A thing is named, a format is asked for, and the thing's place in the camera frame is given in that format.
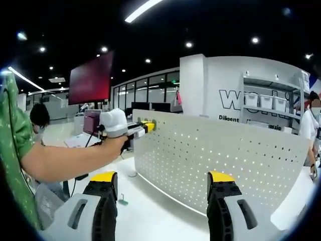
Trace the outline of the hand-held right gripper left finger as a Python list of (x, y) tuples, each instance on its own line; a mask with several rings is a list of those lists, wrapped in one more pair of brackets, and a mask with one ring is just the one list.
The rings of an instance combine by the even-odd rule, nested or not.
[(117, 173), (92, 177), (82, 194), (62, 201), (41, 186), (41, 237), (44, 240), (115, 240)]

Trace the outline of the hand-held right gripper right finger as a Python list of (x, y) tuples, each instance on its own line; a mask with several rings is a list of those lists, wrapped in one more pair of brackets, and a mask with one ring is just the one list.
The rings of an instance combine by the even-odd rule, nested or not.
[(267, 209), (243, 194), (231, 176), (208, 172), (207, 202), (210, 240), (278, 240)]

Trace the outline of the person's left hand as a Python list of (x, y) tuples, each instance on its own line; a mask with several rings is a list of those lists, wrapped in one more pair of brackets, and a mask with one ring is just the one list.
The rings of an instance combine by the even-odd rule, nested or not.
[(114, 160), (120, 155), (121, 149), (127, 140), (128, 136), (126, 135), (105, 140), (106, 150)]

